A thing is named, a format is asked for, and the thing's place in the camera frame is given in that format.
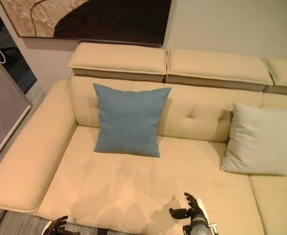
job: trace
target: throw pillow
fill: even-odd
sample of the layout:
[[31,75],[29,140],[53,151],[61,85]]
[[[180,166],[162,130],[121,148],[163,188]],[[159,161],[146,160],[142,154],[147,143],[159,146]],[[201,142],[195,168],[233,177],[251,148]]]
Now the throw pillow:
[[221,170],[287,175],[287,110],[234,103]]
[[160,157],[156,134],[171,88],[123,92],[93,84],[100,103],[95,152]]

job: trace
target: sofa headrest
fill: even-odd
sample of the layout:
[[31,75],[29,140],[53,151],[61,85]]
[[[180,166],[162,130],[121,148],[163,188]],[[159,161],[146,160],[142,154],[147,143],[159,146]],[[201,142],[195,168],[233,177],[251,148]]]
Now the sofa headrest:
[[168,51],[166,81],[254,91],[273,84],[261,58],[194,49]]
[[265,59],[274,86],[267,86],[266,92],[287,94],[287,59]]
[[162,81],[166,50],[129,45],[81,43],[69,65],[75,75]]

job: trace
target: white pillow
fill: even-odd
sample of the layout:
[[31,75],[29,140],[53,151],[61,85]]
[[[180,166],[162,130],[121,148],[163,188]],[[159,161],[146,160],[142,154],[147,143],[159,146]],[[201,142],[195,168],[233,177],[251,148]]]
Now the white pillow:
[[221,170],[287,175],[287,110],[234,103]]

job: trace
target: sofa seat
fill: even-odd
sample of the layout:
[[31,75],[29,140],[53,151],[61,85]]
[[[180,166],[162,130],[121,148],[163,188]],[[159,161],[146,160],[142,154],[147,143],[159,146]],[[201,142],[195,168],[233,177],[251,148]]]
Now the sofa seat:
[[287,176],[250,175],[249,178],[266,234],[287,234]]
[[181,234],[183,193],[201,198],[220,234],[262,235],[249,177],[219,170],[225,143],[158,137],[160,158],[93,152],[99,129],[78,125],[39,209],[48,219],[131,234]]

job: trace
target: sofa armrest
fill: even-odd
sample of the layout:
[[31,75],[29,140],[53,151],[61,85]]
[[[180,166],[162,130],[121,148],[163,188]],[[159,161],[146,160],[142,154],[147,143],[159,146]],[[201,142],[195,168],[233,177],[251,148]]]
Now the sofa armrest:
[[77,127],[69,81],[58,81],[0,163],[0,208],[35,211]]

